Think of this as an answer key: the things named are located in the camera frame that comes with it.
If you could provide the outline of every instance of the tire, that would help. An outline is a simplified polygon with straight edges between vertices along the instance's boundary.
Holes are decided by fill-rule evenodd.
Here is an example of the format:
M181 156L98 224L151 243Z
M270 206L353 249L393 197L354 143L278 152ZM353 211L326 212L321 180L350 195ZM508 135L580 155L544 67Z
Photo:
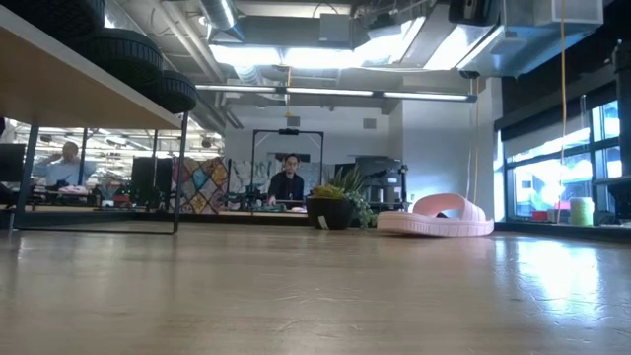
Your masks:
M100 31L105 0L0 0L0 4L59 40Z
M145 95L170 113L183 113L197 106L195 85L185 76L172 70L163 72L160 85Z
M158 84L162 77L160 49L134 31L103 29L68 45L134 89Z

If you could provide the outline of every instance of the computer monitor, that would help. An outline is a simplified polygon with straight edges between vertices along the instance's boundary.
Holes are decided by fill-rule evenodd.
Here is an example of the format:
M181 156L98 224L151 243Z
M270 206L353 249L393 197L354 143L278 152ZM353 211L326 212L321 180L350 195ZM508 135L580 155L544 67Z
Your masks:
M26 148L26 144L0 144L0 181L22 181Z

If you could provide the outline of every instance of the colorful quilt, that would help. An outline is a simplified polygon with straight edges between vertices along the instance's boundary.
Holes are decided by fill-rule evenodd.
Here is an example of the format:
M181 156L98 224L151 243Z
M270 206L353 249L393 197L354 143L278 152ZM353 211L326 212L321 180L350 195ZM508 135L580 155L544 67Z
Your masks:
M179 158L173 159L170 212L175 210L178 162ZM218 157L205 162L184 158L181 186L182 197L179 212L217 214L225 209L223 197L227 192L227 188L228 169L224 164L223 158Z

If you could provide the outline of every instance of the yellow cord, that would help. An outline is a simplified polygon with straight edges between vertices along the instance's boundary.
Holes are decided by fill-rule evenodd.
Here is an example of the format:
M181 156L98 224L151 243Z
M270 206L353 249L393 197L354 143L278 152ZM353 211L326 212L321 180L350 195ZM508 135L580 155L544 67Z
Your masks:
M565 135L568 123L568 106L565 84L565 2L561 1L561 107L563 109L563 135L561 136L561 169L559 172L559 187L563 187L563 166L565 165ZM561 223L561 202L563 192L559 192L559 206L556 212L556 223Z
M475 80L475 95L480 97L480 77ZM477 204L477 175L480 155L480 100L475 102L475 178L473 185L473 204Z

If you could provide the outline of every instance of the wooden table surface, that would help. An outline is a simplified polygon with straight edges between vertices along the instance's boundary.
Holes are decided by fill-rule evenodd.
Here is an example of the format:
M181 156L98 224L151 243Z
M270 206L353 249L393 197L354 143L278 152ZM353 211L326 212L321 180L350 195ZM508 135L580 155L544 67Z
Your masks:
M20 232L0 239L0 320L3 355L628 355L631 248L219 224Z

